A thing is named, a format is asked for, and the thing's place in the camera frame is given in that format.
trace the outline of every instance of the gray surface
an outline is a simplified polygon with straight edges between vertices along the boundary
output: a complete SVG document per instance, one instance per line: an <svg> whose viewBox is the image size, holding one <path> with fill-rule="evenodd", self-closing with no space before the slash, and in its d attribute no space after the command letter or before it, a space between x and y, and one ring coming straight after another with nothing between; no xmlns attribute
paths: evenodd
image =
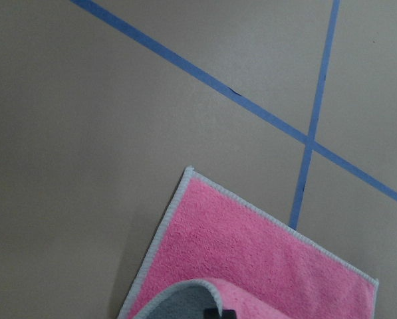
<svg viewBox="0 0 397 319"><path fill-rule="evenodd" d="M326 1L101 3L307 130ZM397 1L356 6L340 8L318 141L397 189ZM377 31L382 53L357 46ZM185 166L287 222L302 152L69 1L0 1L0 318L114 318ZM376 317L397 318L395 202L315 156L299 230L378 277Z"/></svg>

